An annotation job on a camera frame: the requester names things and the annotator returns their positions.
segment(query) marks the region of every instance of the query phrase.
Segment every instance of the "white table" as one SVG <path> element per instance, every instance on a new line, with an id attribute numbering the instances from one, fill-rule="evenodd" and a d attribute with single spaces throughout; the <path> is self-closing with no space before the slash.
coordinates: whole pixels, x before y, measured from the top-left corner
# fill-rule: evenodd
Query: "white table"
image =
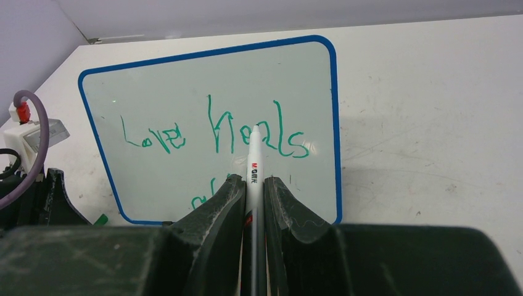
<path id="1" fill-rule="evenodd" d="M 37 91 L 71 133 L 46 166 L 65 171 L 88 219 L 105 213 L 109 224 L 127 224 L 80 98 L 82 70 L 323 35 L 337 52 L 344 221 L 477 228 L 523 286 L 521 28 L 515 15 L 80 46 Z"/>

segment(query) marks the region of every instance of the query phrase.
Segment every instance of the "white marker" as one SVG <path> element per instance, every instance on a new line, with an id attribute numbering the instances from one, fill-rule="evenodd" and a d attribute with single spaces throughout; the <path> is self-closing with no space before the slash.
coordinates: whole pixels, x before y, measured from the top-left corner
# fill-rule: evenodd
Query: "white marker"
<path id="1" fill-rule="evenodd" d="M 263 215 L 262 136 L 255 125 L 249 136 L 241 296 L 266 295 L 265 221 Z"/>

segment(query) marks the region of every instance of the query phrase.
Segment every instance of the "blue whiteboard frame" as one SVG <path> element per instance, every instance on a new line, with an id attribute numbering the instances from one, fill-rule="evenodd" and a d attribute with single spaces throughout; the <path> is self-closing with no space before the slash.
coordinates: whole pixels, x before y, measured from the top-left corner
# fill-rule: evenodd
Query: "blue whiteboard frame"
<path id="1" fill-rule="evenodd" d="M 118 210 L 120 211 L 121 216 L 125 220 L 127 220 L 128 222 L 133 223 L 133 224 L 145 224 L 145 225 L 161 225 L 162 224 L 161 221 L 132 220 L 123 211 L 123 208 L 121 207 L 120 198 L 118 197 L 118 192 L 116 190 L 111 172 L 109 170 L 109 165 L 107 164 L 107 159 L 105 158 L 105 153 L 102 148 L 102 143 L 100 142 L 100 139 L 98 137 L 98 132 L 96 130 L 96 126 L 94 125 L 93 115 L 91 114 L 91 110 L 89 109 L 89 105 L 87 103 L 87 98 L 85 96 L 85 92 L 83 89 L 83 79 L 85 78 L 85 76 L 90 75 L 90 74 L 95 74 L 95 73 L 103 73 L 103 72 L 117 71 L 117 70 L 129 69 L 129 68 L 163 64 L 163 63 L 169 63 L 169 62 L 177 62 L 180 60 L 198 59 L 201 57 L 218 56 L 221 54 L 231 54 L 231 53 L 235 53 L 235 52 L 252 51 L 255 49 L 263 49 L 263 48 L 278 47 L 278 46 L 308 43 L 308 42 L 319 42 L 319 43 L 323 44 L 329 51 L 329 58 L 330 58 L 330 63 L 331 63 L 332 129 L 334 132 L 334 169 L 336 171 L 335 172 L 336 173 L 336 220 L 334 221 L 334 224 L 340 223 L 343 218 L 343 199 L 342 199 L 342 178 L 341 178 L 341 157 L 340 157 L 340 126 L 339 126 L 339 114 L 338 114 L 338 78 L 337 78 L 337 68 L 336 68 L 336 51 L 334 50 L 334 45 L 332 45 L 332 43 L 327 38 L 320 36 L 320 35 L 301 36 L 301 37 L 294 37 L 294 38 L 288 38 L 288 39 L 279 39 L 279 40 L 274 40 L 274 41 L 246 44 L 246 45 L 240 45 L 240 46 L 211 49 L 209 51 L 192 52 L 190 54 L 173 55 L 170 57 L 160 57 L 157 59 L 141 60 L 138 62 L 130 62 L 130 63 L 120 64 L 120 65 L 111 65 L 111 66 L 106 66 L 106 67 L 87 69 L 87 70 L 84 70 L 83 72 L 81 72 L 80 76 L 78 77 L 78 88 L 80 89 L 82 101 L 85 106 L 85 110 L 87 111 L 87 116 L 89 118 L 91 128 L 93 129 L 94 138 L 96 140 L 96 144 L 98 145 L 98 150 L 100 151 L 100 156 L 102 158 L 102 161 L 104 162 L 105 171 L 107 172 L 107 176 L 109 177 L 109 183 L 111 184 L 111 188 L 113 190 L 113 194 L 114 194 L 116 203 L 118 205 Z"/>

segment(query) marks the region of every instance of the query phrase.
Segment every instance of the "whiteboard surface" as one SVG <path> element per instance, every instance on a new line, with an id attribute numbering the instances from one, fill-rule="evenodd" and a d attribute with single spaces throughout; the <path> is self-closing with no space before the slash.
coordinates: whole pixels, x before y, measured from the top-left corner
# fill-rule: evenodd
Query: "whiteboard surface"
<path id="1" fill-rule="evenodd" d="M 120 211 L 177 221 L 245 177 L 250 127 L 265 175 L 328 222 L 340 221 L 334 48 L 320 36 L 84 71 L 79 87 Z"/>

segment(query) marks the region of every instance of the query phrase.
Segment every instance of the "gray wall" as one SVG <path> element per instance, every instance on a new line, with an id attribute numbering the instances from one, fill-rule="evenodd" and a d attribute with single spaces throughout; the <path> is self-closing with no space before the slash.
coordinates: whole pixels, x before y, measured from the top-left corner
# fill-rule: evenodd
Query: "gray wall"
<path id="1" fill-rule="evenodd" d="M 517 14 L 523 0 L 56 0 L 88 38 L 209 36 Z"/>
<path id="2" fill-rule="evenodd" d="M 20 89 L 36 91 L 75 48 L 87 44 L 51 0 L 0 0 L 0 123 Z"/>

